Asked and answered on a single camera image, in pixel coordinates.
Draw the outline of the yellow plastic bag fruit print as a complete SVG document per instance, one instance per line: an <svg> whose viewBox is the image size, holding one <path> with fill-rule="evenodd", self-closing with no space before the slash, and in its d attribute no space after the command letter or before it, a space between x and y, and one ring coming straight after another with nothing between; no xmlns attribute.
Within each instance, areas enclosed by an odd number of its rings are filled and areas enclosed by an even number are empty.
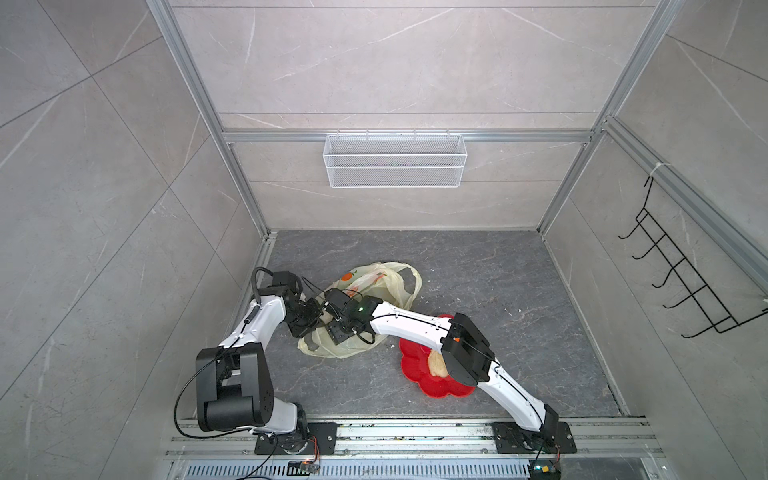
<svg viewBox="0 0 768 480"><path fill-rule="evenodd" d="M348 296L354 296L355 292L358 292L409 309L419 296L422 286L420 273L410 264L375 262L352 268L326 287L326 290L338 288ZM341 343L335 343L326 328L332 320L333 316L323 311L316 328L298 341L298 349L311 357L345 359L369 351L387 338L386 335L363 333L364 340L360 340L352 334Z"/></svg>

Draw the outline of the red flower shaped plate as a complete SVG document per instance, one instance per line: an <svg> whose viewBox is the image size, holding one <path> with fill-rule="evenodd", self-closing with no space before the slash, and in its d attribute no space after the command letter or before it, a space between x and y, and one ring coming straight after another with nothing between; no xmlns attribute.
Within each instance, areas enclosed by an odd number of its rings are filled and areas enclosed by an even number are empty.
<svg viewBox="0 0 768 480"><path fill-rule="evenodd" d="M433 399L441 399L448 396L466 398L475 391L473 386L464 385L457 381L450 375L449 371L447 378L438 378L430 375L427 357L432 350L442 354L440 347L430 348L407 339L400 339L399 350L402 355L400 368L403 375L415 383L427 397Z"/></svg>

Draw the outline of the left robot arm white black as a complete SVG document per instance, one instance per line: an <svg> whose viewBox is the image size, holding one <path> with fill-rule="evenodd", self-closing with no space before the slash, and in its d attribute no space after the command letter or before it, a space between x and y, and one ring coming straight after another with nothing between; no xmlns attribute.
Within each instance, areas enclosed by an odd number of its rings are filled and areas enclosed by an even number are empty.
<svg viewBox="0 0 768 480"><path fill-rule="evenodd" d="M321 315L312 298L285 290L254 294L245 314L218 346L201 350L195 373L182 387L195 386L198 428L201 435L184 431L176 400L173 423L183 437L212 440L235 433L265 436L275 450L303 452L311 442L306 413L301 405L276 397L266 359L266 348L277 327L311 332Z"/></svg>

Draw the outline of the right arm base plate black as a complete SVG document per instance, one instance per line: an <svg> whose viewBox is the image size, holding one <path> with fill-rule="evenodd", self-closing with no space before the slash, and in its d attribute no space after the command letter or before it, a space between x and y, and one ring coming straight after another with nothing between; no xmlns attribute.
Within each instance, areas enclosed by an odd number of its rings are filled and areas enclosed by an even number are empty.
<svg viewBox="0 0 768 480"><path fill-rule="evenodd" d="M499 454L574 454L577 446L566 422L545 426L542 432L520 428L514 422L492 422L492 439Z"/></svg>

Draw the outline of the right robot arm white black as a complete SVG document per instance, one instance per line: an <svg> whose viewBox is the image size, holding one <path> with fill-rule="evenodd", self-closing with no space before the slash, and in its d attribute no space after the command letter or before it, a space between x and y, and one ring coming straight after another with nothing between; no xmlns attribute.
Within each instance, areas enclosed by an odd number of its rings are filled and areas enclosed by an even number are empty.
<svg viewBox="0 0 768 480"><path fill-rule="evenodd" d="M428 316L339 289L325 293L323 309L332 316L330 325L345 334L395 336L438 351L453 380L484 391L512 416L524 447L556 447L558 413L509 375L468 316Z"/></svg>

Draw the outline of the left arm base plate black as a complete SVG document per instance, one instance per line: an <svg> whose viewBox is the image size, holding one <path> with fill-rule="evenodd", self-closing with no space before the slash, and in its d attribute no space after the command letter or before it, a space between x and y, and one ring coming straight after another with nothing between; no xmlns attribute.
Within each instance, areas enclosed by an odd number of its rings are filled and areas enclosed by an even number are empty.
<svg viewBox="0 0 768 480"><path fill-rule="evenodd" d="M337 442L339 425L334 422L310 422L299 426L290 434L270 436L260 433L256 436L256 455L332 455Z"/></svg>

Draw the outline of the aluminium mounting rail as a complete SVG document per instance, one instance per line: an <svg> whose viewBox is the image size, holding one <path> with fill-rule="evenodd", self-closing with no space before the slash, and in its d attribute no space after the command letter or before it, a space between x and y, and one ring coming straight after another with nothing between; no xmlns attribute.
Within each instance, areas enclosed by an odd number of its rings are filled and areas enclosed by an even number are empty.
<svg viewBox="0 0 768 480"><path fill-rule="evenodd" d="M155 479L673 479L649 422L566 419L554 447L513 444L508 420L314 418L296 455L266 435L173 435Z"/></svg>

